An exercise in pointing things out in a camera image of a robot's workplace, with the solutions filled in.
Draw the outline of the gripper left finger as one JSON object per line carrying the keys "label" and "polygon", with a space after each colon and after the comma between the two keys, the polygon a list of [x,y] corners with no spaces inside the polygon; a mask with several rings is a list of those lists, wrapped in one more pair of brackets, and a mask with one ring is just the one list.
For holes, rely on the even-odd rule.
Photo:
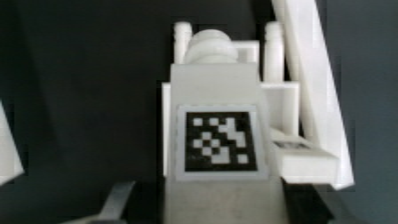
{"label": "gripper left finger", "polygon": [[126,210],[135,184],[135,181],[117,182],[110,189],[99,213],[65,221],[64,224],[127,224],[127,221],[122,218],[122,213]]}

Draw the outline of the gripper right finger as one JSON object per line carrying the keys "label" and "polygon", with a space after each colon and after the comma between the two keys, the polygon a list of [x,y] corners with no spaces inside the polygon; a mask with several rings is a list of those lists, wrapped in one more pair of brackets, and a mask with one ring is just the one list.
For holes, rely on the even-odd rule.
{"label": "gripper right finger", "polygon": [[286,184],[286,211],[289,224],[339,224],[319,191],[326,184]]}

